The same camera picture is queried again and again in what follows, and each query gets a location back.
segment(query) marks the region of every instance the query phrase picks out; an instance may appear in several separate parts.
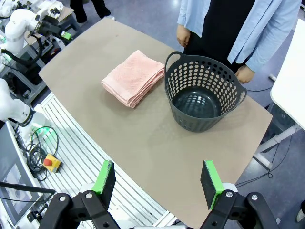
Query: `yellow control box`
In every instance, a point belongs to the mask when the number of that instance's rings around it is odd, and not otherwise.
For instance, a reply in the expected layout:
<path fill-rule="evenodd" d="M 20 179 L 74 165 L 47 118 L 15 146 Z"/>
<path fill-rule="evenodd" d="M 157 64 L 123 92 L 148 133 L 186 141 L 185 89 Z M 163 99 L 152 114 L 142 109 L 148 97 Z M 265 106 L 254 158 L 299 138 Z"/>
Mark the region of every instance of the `yellow control box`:
<path fill-rule="evenodd" d="M 43 166 L 46 167 L 50 172 L 55 173 L 59 166 L 61 165 L 61 161 L 55 158 L 52 154 L 48 154 L 43 161 Z"/>

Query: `red button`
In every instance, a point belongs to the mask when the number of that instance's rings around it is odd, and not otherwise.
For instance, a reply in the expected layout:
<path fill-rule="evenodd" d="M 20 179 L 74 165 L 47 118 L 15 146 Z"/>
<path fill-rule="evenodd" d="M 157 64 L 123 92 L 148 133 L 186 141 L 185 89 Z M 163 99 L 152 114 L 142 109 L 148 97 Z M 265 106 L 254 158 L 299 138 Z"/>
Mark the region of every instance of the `red button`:
<path fill-rule="evenodd" d="M 43 164 L 45 166 L 51 166 L 53 164 L 53 162 L 51 160 L 49 160 L 49 159 L 44 159 Z"/>

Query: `metal frame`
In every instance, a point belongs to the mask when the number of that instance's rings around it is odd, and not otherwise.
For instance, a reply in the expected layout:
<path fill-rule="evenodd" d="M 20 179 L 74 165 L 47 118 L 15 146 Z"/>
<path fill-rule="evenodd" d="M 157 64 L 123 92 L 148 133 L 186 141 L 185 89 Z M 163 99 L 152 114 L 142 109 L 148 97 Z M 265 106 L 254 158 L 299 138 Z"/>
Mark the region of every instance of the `metal frame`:
<path fill-rule="evenodd" d="M 271 169 L 272 163 L 267 160 L 263 155 L 262 152 L 276 144 L 279 144 L 285 138 L 293 135 L 295 132 L 302 129 L 299 124 L 294 124 L 292 127 L 288 128 L 287 130 L 283 131 L 281 134 L 274 136 L 270 140 L 266 141 L 265 143 L 259 145 L 257 151 L 254 153 L 253 157 L 261 162 L 266 168 Z"/>

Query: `pink towel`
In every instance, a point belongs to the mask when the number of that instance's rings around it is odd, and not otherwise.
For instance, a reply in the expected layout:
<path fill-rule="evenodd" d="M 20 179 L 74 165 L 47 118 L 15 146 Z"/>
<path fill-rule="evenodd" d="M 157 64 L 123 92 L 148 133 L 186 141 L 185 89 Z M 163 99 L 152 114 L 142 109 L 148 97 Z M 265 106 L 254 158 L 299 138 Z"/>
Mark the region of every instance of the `pink towel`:
<path fill-rule="evenodd" d="M 164 64 L 135 51 L 102 80 L 104 88 L 125 106 L 134 108 L 164 76 Z"/>

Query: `gray basket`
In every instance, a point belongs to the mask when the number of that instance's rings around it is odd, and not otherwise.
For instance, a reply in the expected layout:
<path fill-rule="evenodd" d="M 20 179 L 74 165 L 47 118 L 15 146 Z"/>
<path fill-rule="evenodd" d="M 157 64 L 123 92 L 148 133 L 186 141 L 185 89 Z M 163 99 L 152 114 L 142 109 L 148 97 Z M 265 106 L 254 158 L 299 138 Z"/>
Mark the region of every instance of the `gray basket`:
<path fill-rule="evenodd" d="M 175 54 L 180 58 L 168 67 Z M 166 60 L 165 91 L 174 119 L 193 132 L 210 129 L 247 95 L 235 74 L 222 63 L 181 52 L 171 53 Z"/>

